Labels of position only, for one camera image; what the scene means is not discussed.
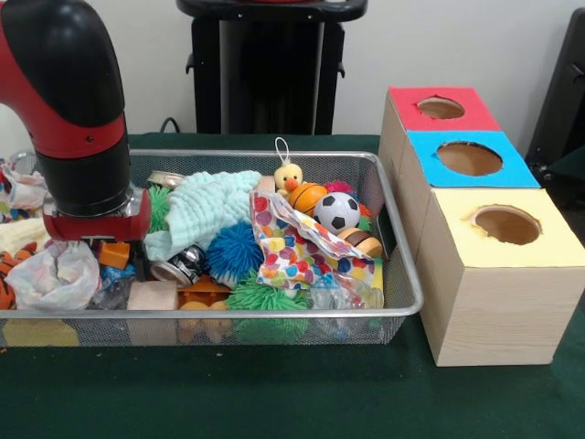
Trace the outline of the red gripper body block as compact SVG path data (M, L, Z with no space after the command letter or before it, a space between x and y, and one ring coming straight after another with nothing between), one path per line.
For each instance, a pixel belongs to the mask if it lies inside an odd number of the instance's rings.
M60 213L50 194L43 204L45 228L54 240L103 239L142 241L150 230L152 203L146 189L134 188L120 209L99 217L72 217Z

